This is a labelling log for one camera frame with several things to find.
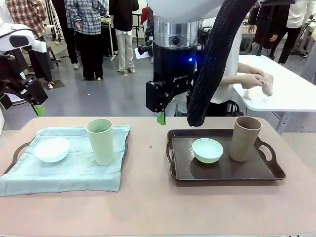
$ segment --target black serving tray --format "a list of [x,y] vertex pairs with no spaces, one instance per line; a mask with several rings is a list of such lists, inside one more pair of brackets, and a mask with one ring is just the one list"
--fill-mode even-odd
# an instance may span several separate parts
[[[285,173],[277,163],[273,148],[259,138],[254,143],[245,162],[230,158],[229,147],[233,129],[213,130],[171,130],[166,145],[171,176],[177,181],[274,181],[285,178]],[[211,138],[224,148],[222,157],[213,164],[198,161],[192,150],[192,144],[199,138]],[[259,149],[267,147],[272,159]]]

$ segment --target table leg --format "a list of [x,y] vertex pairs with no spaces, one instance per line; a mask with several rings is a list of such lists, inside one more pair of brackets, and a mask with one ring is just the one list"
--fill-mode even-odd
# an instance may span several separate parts
[[111,23],[109,22],[109,30],[110,30],[110,40],[111,40],[111,53],[112,53],[112,58],[110,59],[111,62],[115,59],[114,55],[114,50],[113,50],[113,40],[112,40],[112,31],[111,31]]
[[283,112],[280,121],[276,127],[276,131],[278,134],[282,134],[288,124],[288,122],[290,121],[290,117],[291,117],[291,112]]

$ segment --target white pants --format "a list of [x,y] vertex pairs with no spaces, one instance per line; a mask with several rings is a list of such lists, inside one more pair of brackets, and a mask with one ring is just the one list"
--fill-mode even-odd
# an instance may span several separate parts
[[133,69],[133,36],[128,34],[120,34],[118,38],[118,67],[123,72],[126,69]]

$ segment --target white bowl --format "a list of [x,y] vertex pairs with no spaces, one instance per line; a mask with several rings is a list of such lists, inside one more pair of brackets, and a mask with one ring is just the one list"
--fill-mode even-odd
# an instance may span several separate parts
[[222,145],[209,138],[197,139],[192,144],[195,157],[206,164],[215,163],[222,157],[224,149]]
[[70,143],[63,137],[47,139],[35,148],[35,155],[42,161],[54,163],[61,161],[69,152]]

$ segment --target light green cup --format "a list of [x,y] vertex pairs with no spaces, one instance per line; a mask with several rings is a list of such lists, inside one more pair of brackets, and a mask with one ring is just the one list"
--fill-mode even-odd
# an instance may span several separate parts
[[113,161],[113,124],[110,120],[99,118],[90,121],[85,127],[89,134],[95,160],[99,165]]

